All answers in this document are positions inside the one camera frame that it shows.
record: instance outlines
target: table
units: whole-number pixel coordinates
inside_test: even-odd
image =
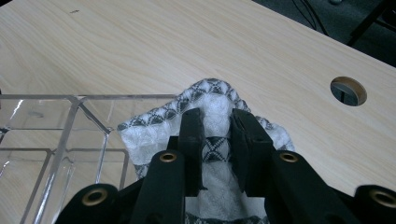
[[[3,94],[167,94],[215,77],[284,126],[330,186],[396,190],[396,69],[251,1],[23,1],[0,7]],[[351,77],[359,106],[330,85]]]

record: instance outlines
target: transparent acrylic organizer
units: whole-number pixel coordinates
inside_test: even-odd
[[[175,95],[0,95],[0,223],[53,223],[81,189],[136,181],[117,126]]]

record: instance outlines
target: chair leg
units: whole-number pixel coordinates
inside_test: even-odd
[[[354,31],[350,34],[352,37],[347,42],[348,46],[352,46],[361,35],[373,24],[374,21],[390,6],[392,0],[382,1],[362,22],[356,27]]]

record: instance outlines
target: white cloth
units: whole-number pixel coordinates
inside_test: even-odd
[[[250,110],[224,81],[201,80],[174,101],[119,125],[118,132],[130,153],[138,178],[146,175],[152,156],[166,149],[169,137],[178,135],[182,114],[196,107],[204,114],[202,172],[208,190],[201,190],[196,198],[186,198],[186,223],[266,223],[264,199],[248,198],[240,192],[229,163],[232,110]],[[284,128],[267,119],[256,118],[273,139],[276,149],[294,150]]]

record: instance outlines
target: wood grain surface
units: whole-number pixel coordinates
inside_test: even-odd
[[[229,82],[253,114],[284,126],[330,186],[396,190],[396,69],[265,7],[248,0],[0,7],[3,94],[180,93],[205,77]],[[367,101],[338,102],[330,91],[336,77],[358,80]]]

